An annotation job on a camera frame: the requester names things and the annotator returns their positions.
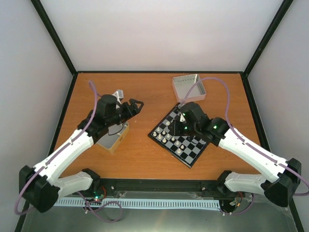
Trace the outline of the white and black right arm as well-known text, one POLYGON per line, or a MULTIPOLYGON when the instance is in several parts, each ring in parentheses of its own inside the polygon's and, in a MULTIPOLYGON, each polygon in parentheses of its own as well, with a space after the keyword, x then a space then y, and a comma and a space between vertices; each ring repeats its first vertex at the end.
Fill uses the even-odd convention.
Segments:
POLYGON ((280 207, 287 207, 300 184, 301 163, 286 160, 246 138, 226 120, 209 118, 194 102, 178 104, 177 119, 169 125, 173 136, 197 136, 207 143, 225 149, 254 167, 259 174, 224 171, 218 178, 219 191, 249 192, 264 195, 280 207))

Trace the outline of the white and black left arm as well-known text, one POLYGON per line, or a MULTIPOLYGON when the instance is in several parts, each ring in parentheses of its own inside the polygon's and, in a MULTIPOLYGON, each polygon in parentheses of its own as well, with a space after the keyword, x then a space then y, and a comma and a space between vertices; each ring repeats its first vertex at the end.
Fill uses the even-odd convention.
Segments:
POLYGON ((19 197, 24 198, 41 213, 56 201, 78 191, 96 194, 100 190, 100 176, 90 169, 61 177, 66 168, 83 152, 108 134, 109 128, 121 125, 141 112, 144 103, 135 99, 121 102, 118 92, 95 97, 95 104, 70 138, 46 159, 33 167, 25 165, 19 171, 19 197))

